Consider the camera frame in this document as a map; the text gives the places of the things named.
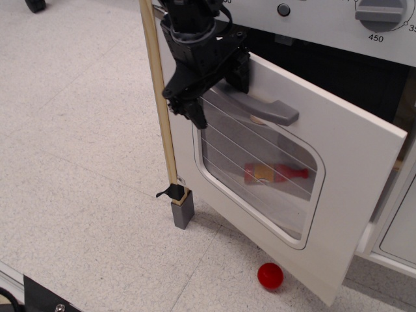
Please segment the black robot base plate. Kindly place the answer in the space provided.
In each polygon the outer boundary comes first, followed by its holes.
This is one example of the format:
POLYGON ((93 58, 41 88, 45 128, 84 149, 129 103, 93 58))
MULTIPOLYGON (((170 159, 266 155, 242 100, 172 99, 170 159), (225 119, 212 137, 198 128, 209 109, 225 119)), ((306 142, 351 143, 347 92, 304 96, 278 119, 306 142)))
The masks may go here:
POLYGON ((35 312, 80 312, 81 309, 63 299, 28 276, 23 276, 24 306, 35 312))

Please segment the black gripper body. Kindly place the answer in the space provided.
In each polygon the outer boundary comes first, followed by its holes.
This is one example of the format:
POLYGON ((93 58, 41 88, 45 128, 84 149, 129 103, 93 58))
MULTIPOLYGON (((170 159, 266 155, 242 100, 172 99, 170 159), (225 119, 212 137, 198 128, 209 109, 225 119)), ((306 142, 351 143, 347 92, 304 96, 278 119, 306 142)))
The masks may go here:
POLYGON ((229 59, 246 48, 246 33, 231 31, 233 20, 223 1, 161 1, 161 6, 166 11, 162 31, 176 63, 162 95, 196 99, 226 79, 229 59))

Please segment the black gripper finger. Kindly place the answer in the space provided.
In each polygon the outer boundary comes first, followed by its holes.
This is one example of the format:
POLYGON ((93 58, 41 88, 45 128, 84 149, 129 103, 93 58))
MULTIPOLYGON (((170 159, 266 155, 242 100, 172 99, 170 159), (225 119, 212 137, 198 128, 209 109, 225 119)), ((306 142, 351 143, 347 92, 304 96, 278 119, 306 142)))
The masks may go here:
POLYGON ((182 115, 190 120, 198 129, 206 129, 207 121, 203 112, 200 98, 191 100, 178 100, 172 98, 168 100, 170 111, 175 115, 182 115))
POLYGON ((248 48, 238 49, 229 59, 229 69, 226 73, 228 84, 238 91, 247 94, 250 85, 250 52, 248 48))

